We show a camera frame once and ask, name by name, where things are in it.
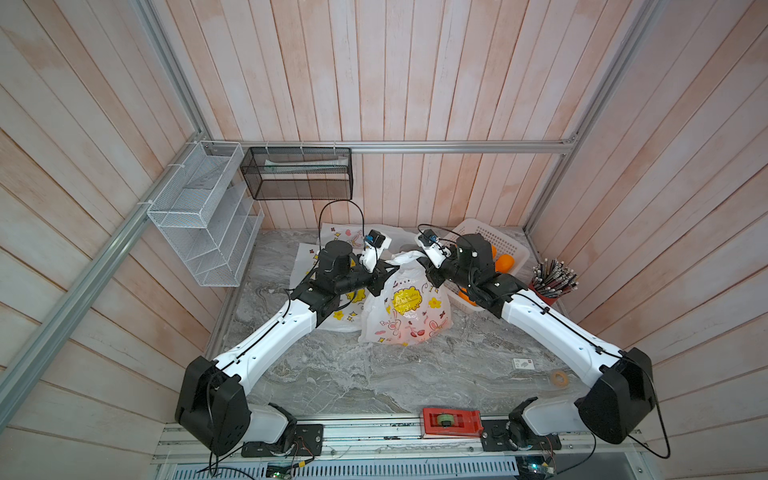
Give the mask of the white plastic bag front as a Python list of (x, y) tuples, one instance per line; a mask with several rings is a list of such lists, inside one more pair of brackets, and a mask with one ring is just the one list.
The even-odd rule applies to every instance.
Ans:
[(359, 342), (412, 346), (452, 328), (447, 289), (429, 282), (419, 263), (425, 258), (423, 253), (410, 251), (388, 261), (398, 270), (378, 296), (365, 300)]

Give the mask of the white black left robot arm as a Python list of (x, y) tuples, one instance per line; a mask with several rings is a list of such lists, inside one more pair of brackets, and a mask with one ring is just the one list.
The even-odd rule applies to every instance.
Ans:
[(222, 457), (251, 442), (278, 452), (292, 449), (295, 417), (275, 404), (252, 407), (247, 396), (294, 343), (342, 310), (343, 295), (359, 290), (381, 294), (398, 269), (380, 258), (391, 240), (373, 230), (364, 241), (359, 255), (344, 241), (328, 242), (271, 319), (214, 359), (199, 356), (187, 366), (175, 419), (213, 455)]

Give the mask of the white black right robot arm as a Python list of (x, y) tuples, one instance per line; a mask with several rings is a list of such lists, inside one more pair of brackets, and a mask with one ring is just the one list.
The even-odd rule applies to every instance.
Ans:
[(524, 282), (496, 271), (491, 245), (482, 235), (451, 232), (441, 239), (423, 224), (417, 243), (426, 255), (420, 263), (434, 286), (446, 281), (456, 285), (478, 307), (554, 353), (588, 389), (583, 396), (531, 397), (519, 404), (507, 424), (513, 449), (531, 447), (549, 435), (579, 431), (620, 444), (655, 410), (650, 358), (637, 348), (624, 351), (590, 334), (542, 302)]

